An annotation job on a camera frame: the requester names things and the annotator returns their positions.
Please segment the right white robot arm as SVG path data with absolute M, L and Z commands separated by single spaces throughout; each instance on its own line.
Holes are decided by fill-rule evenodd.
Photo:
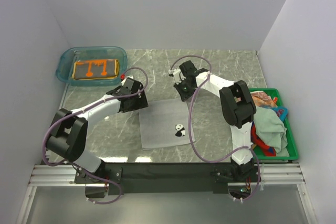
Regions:
M 256 113 L 256 106 L 245 81 L 229 81 L 218 77 L 207 69 L 197 69 L 189 60 L 178 69 L 170 69 L 173 87 L 178 91 L 181 100 L 191 98 L 188 125 L 191 124 L 193 103 L 200 89 L 219 97 L 222 114 L 230 125 L 233 151 L 230 163 L 216 176 L 228 182 L 242 182 L 249 177 L 254 169 L 254 158 L 251 149 L 251 127 Z

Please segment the orange and grey towel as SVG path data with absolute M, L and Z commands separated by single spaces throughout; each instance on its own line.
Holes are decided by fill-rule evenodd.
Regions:
M 109 80 L 119 74 L 119 61 L 116 59 L 80 60 L 73 65 L 74 80 Z

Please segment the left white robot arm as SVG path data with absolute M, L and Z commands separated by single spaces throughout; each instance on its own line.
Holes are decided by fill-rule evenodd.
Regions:
M 148 107 L 145 85 L 127 77 L 122 85 L 107 92 L 99 100 L 72 111 L 60 109 L 43 141 L 47 150 L 61 156 L 64 161 L 87 171 L 93 183 L 109 178 L 106 162 L 86 149 L 89 127 L 117 113 L 126 113 Z

